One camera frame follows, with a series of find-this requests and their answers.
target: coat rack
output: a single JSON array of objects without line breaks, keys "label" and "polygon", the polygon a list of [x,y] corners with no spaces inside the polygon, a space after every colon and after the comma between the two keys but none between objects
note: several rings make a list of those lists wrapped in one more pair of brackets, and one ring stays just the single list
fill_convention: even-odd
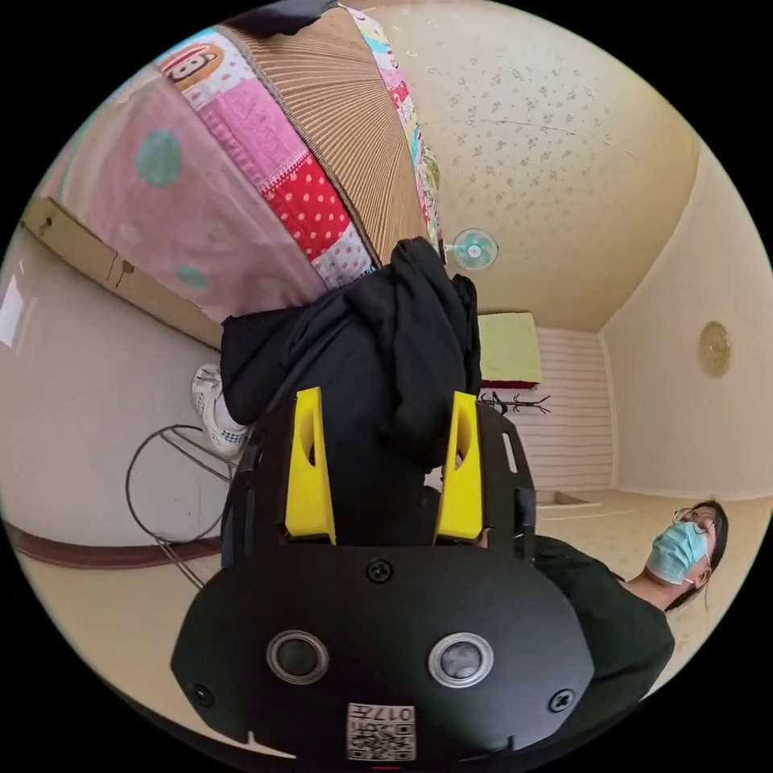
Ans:
[{"label": "coat rack", "polygon": [[492,391],[490,397],[486,397],[486,393],[482,392],[477,401],[481,405],[490,405],[491,407],[499,410],[502,415],[505,415],[509,409],[520,413],[520,408],[536,408],[541,413],[550,413],[550,408],[546,408],[542,403],[550,398],[550,395],[543,397],[541,400],[521,400],[520,395],[516,395],[512,400],[502,400],[496,392]]}]

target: glasses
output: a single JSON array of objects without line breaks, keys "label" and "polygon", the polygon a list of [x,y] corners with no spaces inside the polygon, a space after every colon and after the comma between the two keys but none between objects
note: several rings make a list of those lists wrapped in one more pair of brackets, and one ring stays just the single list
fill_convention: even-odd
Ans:
[{"label": "glasses", "polygon": [[676,523],[691,523],[698,534],[707,534],[717,526],[717,521],[711,515],[696,513],[691,507],[683,507],[674,513],[674,524]]}]

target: white wall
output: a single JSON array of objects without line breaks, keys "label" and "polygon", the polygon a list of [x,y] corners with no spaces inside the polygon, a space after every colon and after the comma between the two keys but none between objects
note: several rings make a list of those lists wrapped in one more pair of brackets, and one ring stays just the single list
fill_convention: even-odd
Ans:
[{"label": "white wall", "polygon": [[[601,342],[596,333],[537,328],[543,381],[522,400],[542,399],[549,414],[521,408],[518,427],[534,483],[541,490],[607,489],[612,479],[613,430]],[[512,390],[495,390],[511,399]],[[490,395],[491,390],[484,390]]]},{"label": "white wall", "polygon": [[[697,342],[711,320],[728,329],[733,346],[722,378],[705,375],[698,362]],[[707,147],[671,241],[601,338],[619,489],[773,494],[773,273],[738,191]]]},{"label": "white wall", "polygon": [[[213,360],[19,231],[0,273],[3,518],[59,542],[152,544],[126,506],[126,467],[154,430],[198,424],[190,380]],[[140,519],[170,538],[206,529],[227,492],[162,440],[132,478]]]}]

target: bed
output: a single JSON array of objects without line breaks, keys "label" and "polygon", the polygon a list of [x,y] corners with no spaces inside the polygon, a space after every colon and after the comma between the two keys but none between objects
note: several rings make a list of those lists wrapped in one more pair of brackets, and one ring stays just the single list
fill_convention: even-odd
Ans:
[{"label": "bed", "polygon": [[[217,345],[225,318],[309,303],[400,239],[442,254],[439,177],[383,29],[335,6],[295,35],[221,25],[162,54],[83,124],[25,223]],[[79,265],[83,247],[62,236],[74,226],[105,248],[103,267]]]}]

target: ceiling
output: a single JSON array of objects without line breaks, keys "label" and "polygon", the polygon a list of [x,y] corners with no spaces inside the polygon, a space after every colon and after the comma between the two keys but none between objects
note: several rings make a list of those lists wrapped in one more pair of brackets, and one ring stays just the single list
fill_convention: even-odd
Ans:
[{"label": "ceiling", "polygon": [[699,152],[688,123],[601,49],[507,6],[351,4],[384,26],[406,73],[440,166],[446,243],[482,228],[499,245],[470,275],[481,310],[601,329],[687,204]]}]

